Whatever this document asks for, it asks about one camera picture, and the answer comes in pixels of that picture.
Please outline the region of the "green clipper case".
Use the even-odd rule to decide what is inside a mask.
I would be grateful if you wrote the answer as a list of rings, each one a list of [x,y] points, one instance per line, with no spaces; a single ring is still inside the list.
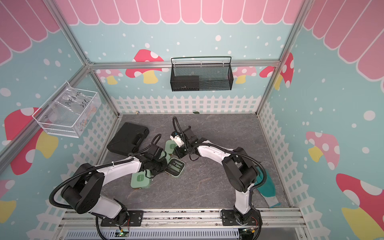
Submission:
[[[132,189],[145,189],[151,184],[151,179],[147,177],[146,171],[134,173],[131,176],[130,186]]]
[[[185,162],[183,162],[177,156],[170,155],[166,152],[163,152],[162,155],[166,158],[167,161],[167,166],[164,172],[174,178],[180,177],[186,167]]]
[[[174,141],[168,140],[165,144],[165,152],[169,155],[172,155],[174,153],[175,148],[177,147],[178,145]]]

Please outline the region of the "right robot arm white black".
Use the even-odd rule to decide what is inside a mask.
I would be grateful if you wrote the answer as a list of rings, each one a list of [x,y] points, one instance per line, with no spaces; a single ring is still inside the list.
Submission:
[[[198,139],[190,128],[184,132],[174,130],[170,138],[188,154],[211,159],[223,166],[236,193],[234,208],[229,211],[228,217],[223,214],[223,220],[232,220],[243,226],[262,225],[260,212],[252,204],[253,190],[263,186],[268,178],[260,162],[250,157],[243,148],[228,149],[207,139]]]

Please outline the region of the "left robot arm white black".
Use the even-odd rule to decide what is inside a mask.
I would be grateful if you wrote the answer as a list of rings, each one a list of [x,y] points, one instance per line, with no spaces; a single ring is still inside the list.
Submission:
[[[144,151],[117,162],[92,166],[80,165],[74,175],[63,181],[50,193],[51,205],[73,209],[78,214],[90,213],[96,217],[110,219],[117,223],[129,219],[125,205],[101,194],[103,186],[124,176],[150,171],[152,175],[162,173],[167,167],[164,150],[150,144]]]

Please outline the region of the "black plastic tool case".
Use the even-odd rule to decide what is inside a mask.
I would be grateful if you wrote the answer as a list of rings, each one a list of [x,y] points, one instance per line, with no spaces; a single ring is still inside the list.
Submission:
[[[128,156],[130,153],[137,153],[141,143],[148,136],[149,132],[149,129],[145,126],[124,123],[108,143],[107,149],[112,153],[123,156]]]

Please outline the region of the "black box in basket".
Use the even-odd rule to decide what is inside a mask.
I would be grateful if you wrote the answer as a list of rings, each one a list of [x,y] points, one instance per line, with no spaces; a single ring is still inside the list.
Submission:
[[[173,76],[171,88],[173,92],[199,91],[199,76]]]

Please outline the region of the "green work glove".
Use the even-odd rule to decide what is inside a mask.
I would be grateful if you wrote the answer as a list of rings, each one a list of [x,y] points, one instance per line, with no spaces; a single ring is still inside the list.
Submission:
[[[273,183],[272,178],[269,175],[269,172],[266,170],[267,173],[267,180],[266,182],[257,188],[259,193],[262,195],[262,197],[265,199],[267,202],[269,208],[276,208],[281,205],[279,200],[277,199],[276,196],[276,187]]]

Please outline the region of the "clear acrylic wall bin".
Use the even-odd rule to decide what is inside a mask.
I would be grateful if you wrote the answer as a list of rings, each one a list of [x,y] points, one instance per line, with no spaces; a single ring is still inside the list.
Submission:
[[[32,115],[49,135],[79,138],[101,106],[99,93],[64,83]]]

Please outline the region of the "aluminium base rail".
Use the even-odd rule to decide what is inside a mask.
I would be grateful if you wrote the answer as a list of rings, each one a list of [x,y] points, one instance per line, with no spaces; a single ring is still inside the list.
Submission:
[[[131,229],[223,228],[221,208],[197,209],[142,209],[140,217],[123,225]],[[305,228],[306,223],[298,208],[260,208],[264,228]],[[94,229],[95,216],[79,215],[68,210],[62,218],[61,229]]]

